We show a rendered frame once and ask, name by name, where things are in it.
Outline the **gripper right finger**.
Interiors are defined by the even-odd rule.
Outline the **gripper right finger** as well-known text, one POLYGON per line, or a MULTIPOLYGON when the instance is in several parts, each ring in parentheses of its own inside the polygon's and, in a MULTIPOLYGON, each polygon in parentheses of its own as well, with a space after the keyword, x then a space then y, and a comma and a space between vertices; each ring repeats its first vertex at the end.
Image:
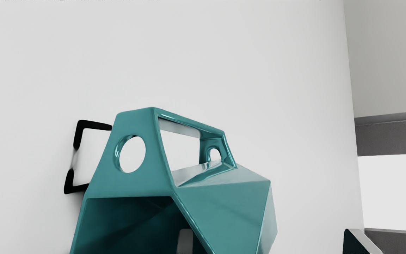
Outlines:
POLYGON ((345 229, 343 254, 384 254, 360 229, 345 229))

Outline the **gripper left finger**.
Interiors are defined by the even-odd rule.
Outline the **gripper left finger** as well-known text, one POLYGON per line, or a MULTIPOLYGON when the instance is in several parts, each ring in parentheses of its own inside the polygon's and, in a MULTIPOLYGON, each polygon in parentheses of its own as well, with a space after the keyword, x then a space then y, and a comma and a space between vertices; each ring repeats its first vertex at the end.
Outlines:
POLYGON ((181 229, 178 234, 177 254, 193 254, 193 230, 181 229))

